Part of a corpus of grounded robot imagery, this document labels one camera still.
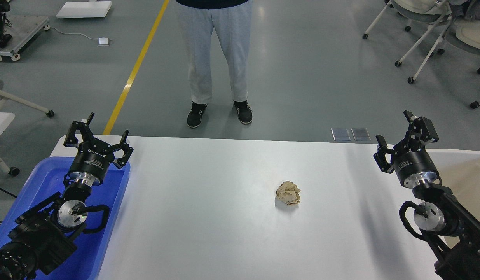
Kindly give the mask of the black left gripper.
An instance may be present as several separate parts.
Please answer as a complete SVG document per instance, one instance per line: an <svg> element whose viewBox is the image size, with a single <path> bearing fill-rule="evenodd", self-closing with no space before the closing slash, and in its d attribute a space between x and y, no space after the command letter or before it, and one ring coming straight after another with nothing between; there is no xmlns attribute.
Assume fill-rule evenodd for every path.
<svg viewBox="0 0 480 280"><path fill-rule="evenodd" d="M92 185L99 186L103 183L110 163L113 163L117 169L126 166L134 149L127 142L129 130L125 130L120 142L110 145L102 140L95 140L95 137L89 128L95 113L90 113L88 119L83 122L73 121L69 126L64 140L64 147L76 147L78 152L68 171L70 179L83 177L88 174L92 177ZM76 137L76 131L80 132L83 141L79 142ZM114 153L123 151L122 157L116 158Z"/></svg>

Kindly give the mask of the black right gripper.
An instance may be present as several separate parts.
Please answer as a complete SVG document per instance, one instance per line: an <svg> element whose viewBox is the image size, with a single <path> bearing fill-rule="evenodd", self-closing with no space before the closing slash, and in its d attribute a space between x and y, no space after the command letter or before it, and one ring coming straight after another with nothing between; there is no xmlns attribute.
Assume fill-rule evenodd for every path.
<svg viewBox="0 0 480 280"><path fill-rule="evenodd" d="M416 117L412 112L403 112L409 127L405 134L403 147L389 149L382 135L376 135L378 142L374 160L382 172L395 171L401 186L413 189L421 183L430 183L439 179L439 172L425 146L439 141L432 121L426 117ZM391 163L386 154L391 155Z"/></svg>

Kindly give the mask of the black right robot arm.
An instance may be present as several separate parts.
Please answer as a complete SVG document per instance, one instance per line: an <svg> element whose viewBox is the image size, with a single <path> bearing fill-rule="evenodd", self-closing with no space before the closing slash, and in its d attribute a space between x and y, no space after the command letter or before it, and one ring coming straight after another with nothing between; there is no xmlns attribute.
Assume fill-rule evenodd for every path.
<svg viewBox="0 0 480 280"><path fill-rule="evenodd" d="M389 148L382 135L373 155L382 172L395 173L401 186L421 203L405 201L399 217L415 238L428 243L437 258L435 273L443 280L480 280L480 221L443 186L425 147L439 137L432 121L405 110L405 137Z"/></svg>

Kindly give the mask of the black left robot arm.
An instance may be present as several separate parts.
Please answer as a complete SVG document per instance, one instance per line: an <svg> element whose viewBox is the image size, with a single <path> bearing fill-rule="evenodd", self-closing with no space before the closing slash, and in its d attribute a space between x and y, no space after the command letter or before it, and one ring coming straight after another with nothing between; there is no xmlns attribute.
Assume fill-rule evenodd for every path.
<svg viewBox="0 0 480 280"><path fill-rule="evenodd" d="M133 147L126 130L119 143L96 138L89 128L91 113L83 122L72 122L63 145L77 154L64 175L63 192L39 202L16 218L10 241L0 248L0 280L32 280L36 271L50 274L73 255L80 234L95 234L108 225L110 206L86 204L94 186L103 184L110 165L123 168Z"/></svg>

